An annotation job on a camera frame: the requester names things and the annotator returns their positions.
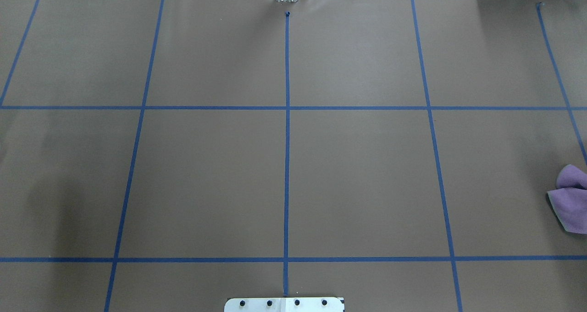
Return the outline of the purple cloth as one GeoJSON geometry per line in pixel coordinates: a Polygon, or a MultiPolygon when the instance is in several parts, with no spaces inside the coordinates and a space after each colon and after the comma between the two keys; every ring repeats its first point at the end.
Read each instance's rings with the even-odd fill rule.
{"type": "Polygon", "coordinates": [[[587,234],[587,175],[568,164],[559,172],[556,189],[547,197],[563,229],[572,234],[587,234]]]}

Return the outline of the white pedestal base plate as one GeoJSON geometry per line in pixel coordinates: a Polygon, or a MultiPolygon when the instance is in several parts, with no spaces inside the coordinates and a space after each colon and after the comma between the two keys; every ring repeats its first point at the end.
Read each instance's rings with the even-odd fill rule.
{"type": "Polygon", "coordinates": [[[265,297],[227,300],[225,312],[344,312],[339,297],[265,297]]]}

